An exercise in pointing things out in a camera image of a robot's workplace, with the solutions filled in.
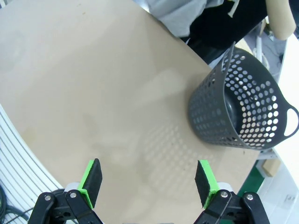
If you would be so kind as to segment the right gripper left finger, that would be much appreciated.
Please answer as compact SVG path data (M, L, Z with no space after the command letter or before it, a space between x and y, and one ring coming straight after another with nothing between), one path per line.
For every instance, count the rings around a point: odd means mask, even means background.
M102 183L99 159L90 160L79 183L39 195L29 218L30 224L101 224L93 211Z

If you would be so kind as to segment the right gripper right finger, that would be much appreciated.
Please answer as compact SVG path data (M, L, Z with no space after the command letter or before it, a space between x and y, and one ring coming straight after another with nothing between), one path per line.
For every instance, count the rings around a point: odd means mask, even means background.
M199 160L195 182L203 211L195 224L267 224L266 211L259 195L245 192L242 196L220 189L207 160Z

